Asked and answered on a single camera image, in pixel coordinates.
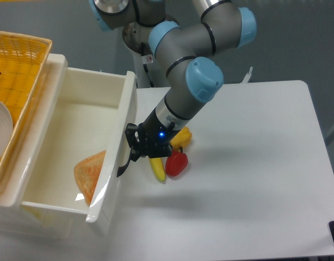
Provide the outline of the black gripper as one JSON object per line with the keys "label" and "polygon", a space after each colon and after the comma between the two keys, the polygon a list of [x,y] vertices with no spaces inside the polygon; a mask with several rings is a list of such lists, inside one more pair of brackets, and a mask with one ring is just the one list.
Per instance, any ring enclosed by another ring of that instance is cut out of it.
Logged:
{"label": "black gripper", "polygon": [[130,159],[136,162],[140,157],[163,158],[172,155],[170,141],[180,130],[177,118],[167,108],[155,108],[147,119],[138,126],[128,123],[125,136],[131,148]]}

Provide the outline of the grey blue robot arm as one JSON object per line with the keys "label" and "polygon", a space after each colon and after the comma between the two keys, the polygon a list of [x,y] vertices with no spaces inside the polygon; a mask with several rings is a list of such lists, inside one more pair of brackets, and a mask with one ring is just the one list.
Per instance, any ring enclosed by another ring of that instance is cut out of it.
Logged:
{"label": "grey blue robot arm", "polygon": [[181,28],[167,19],[164,1],[90,1],[103,29],[135,25],[134,39],[142,52],[153,55],[170,90],[139,124],[128,124],[129,160],[167,157],[171,140],[211,101],[224,83],[222,70],[212,58],[227,49],[254,40],[253,12],[231,1],[194,1],[200,22]]}

